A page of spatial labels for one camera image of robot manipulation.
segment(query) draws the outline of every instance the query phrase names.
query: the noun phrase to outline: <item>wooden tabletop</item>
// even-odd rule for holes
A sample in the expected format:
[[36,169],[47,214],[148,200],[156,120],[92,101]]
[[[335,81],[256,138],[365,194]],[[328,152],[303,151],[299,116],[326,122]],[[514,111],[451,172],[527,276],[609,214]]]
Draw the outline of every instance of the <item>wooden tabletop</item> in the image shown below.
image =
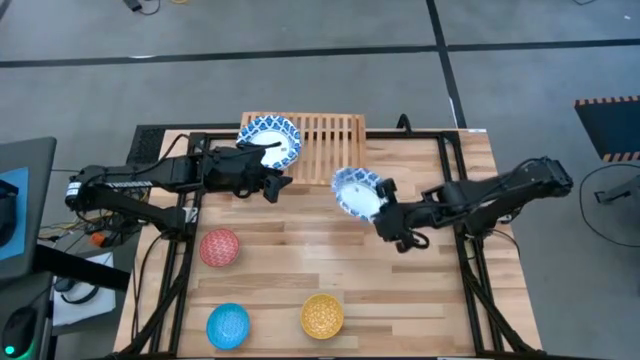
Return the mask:
[[[162,153],[175,136],[188,132],[167,131]],[[460,131],[460,137],[469,178],[496,175],[487,134]],[[186,146],[187,141],[181,140],[171,155],[184,154]],[[421,191],[444,180],[433,140],[368,140],[367,165],[382,177],[395,179],[399,201],[418,200]],[[176,199],[175,194],[161,189],[154,189],[150,196],[152,204],[162,207],[174,206]],[[260,194],[247,200],[207,194],[196,250],[202,237],[218,228],[236,233],[240,254],[231,266],[221,269],[208,267],[194,254],[179,356],[474,354],[451,228],[420,229],[431,239],[431,247],[398,254],[392,244],[376,235],[373,226],[346,215],[329,187],[303,185],[284,189],[277,204],[269,204]],[[508,226],[498,229],[511,234]],[[157,235],[154,227],[142,232],[136,255],[138,274]],[[166,241],[160,242],[147,263],[141,291],[142,324],[157,304],[167,248]],[[522,338],[539,348],[515,246],[492,236],[486,240],[485,255],[496,305]],[[181,257],[178,255],[174,273]],[[316,293],[332,294],[344,307],[344,326],[329,340],[314,340],[300,326],[301,305]],[[216,350],[205,333],[212,310],[226,302],[242,304],[251,318],[249,337],[233,351]],[[130,283],[115,351],[131,340],[133,304]],[[481,305],[479,309],[485,347],[490,348],[486,314]],[[165,318],[160,349],[168,347],[172,320],[173,308]]]

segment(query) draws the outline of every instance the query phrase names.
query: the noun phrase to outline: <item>wooden dish rack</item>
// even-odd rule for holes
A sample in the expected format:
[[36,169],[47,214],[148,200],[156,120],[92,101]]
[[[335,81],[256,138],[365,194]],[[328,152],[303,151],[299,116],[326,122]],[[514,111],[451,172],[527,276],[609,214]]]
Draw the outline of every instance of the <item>wooden dish rack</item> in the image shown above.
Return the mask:
[[293,177],[294,184],[329,185],[336,170],[345,166],[365,167],[364,115],[245,112],[241,128],[264,115],[283,116],[300,131],[300,155],[284,172]]

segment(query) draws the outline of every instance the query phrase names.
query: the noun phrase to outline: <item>blue bowl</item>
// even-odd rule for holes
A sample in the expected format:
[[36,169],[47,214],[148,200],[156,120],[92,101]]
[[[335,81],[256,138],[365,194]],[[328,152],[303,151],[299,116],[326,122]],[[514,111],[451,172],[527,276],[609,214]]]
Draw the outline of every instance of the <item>blue bowl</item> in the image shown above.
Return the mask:
[[234,303],[222,304],[209,316],[207,337],[216,348],[232,350],[247,338],[249,327],[247,310]]

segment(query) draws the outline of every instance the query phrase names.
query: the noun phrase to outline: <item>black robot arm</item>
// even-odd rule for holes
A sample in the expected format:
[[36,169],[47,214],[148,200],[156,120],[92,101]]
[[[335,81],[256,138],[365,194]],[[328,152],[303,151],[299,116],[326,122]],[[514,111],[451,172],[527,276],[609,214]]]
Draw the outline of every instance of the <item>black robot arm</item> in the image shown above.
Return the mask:
[[135,200],[120,190],[160,187],[173,193],[196,190],[232,192],[248,198],[263,190],[271,203],[278,201],[280,189],[292,178],[261,164],[266,149],[278,146],[237,144],[216,147],[195,155],[162,158],[156,163],[132,166],[91,165],[71,176],[65,197],[67,206],[76,212],[106,209],[128,217],[148,221],[168,235],[184,233],[186,210],[178,207],[159,208]]
[[396,242],[398,252],[425,249],[429,240],[413,229],[462,224],[467,234],[481,235],[503,216],[513,219],[529,201],[566,196],[571,177],[557,160],[529,159],[511,172],[481,181],[446,182],[422,193],[422,200],[399,203],[393,179],[378,184],[378,196],[388,202],[374,216],[378,235]]

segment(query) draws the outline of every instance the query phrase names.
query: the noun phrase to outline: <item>black metal frame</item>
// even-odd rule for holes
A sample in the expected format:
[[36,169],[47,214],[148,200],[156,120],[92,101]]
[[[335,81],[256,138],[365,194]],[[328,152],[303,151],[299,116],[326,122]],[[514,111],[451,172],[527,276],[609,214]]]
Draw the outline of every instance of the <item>black metal frame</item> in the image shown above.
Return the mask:
[[[230,129],[239,128],[240,124],[220,124],[220,125],[199,125],[194,126],[196,129]],[[440,163],[442,167],[442,173],[444,181],[453,181],[453,172],[449,161],[449,154],[447,152],[447,144],[451,145],[453,150],[453,156],[456,163],[456,171],[459,179],[466,179],[467,172],[464,163],[464,156],[462,153],[462,146],[460,143],[460,136],[457,131],[414,131],[411,127],[411,123],[406,115],[400,116],[396,125],[397,129],[404,131],[390,130],[390,131],[368,131],[366,133],[367,139],[433,139],[436,140],[438,145],[438,151],[440,156]],[[205,145],[210,146],[212,141],[215,140],[231,140],[236,138],[235,133],[221,133],[221,134],[203,134],[198,133],[197,136],[190,136],[189,146],[187,154],[193,154],[196,150],[195,143],[202,139],[204,135]],[[202,204],[202,198],[204,192],[197,192],[193,200],[193,207],[198,212]],[[186,205],[186,195],[180,195],[178,198],[177,206],[184,207]],[[181,284],[178,289],[176,297],[176,307],[173,316],[171,326],[171,336],[169,341],[168,351],[159,351],[160,337],[162,333],[163,319],[157,321],[155,329],[151,335],[151,344],[149,347],[149,353],[139,354],[142,347],[136,349],[134,353],[119,355],[119,359],[141,359],[150,358],[150,356],[159,356],[159,358],[176,358],[178,351],[178,344],[180,340],[180,333],[182,331],[182,319],[184,314],[184,305],[186,302],[188,280],[191,269],[191,261],[194,255],[195,233],[197,228],[197,220],[195,223],[189,223],[189,234],[186,241],[177,243],[171,242],[165,262],[165,269],[161,282],[160,295],[158,304],[163,303],[167,297],[172,297],[175,294],[175,286],[178,278],[180,278]],[[476,356],[486,357],[492,359],[586,359],[575,358],[565,356],[547,355],[540,350],[534,350],[528,346],[518,334],[511,328],[507,320],[502,316],[500,311],[496,308],[493,300],[493,293],[491,290],[491,282],[489,280],[489,274],[487,271],[486,259],[484,257],[483,244],[481,241],[471,240],[473,243],[475,262],[478,269],[478,277],[475,276],[469,258],[466,253],[465,242],[470,241],[464,229],[461,226],[454,227],[454,236],[456,243],[456,250],[458,253],[458,261],[460,265],[460,275],[463,281],[463,291],[465,294],[465,300],[467,305],[467,312],[469,316],[470,331],[473,338],[473,345]],[[180,269],[180,273],[176,280],[173,282],[173,269],[175,266],[176,255],[178,254],[178,247],[180,244],[184,244],[184,257],[183,264]],[[480,318],[478,315],[478,309],[475,299],[478,299],[485,308],[489,327],[491,331],[491,338],[493,343],[493,350],[485,349],[482,332],[480,329]],[[507,340],[509,345],[514,349],[514,352],[505,352],[502,344],[502,338]]]

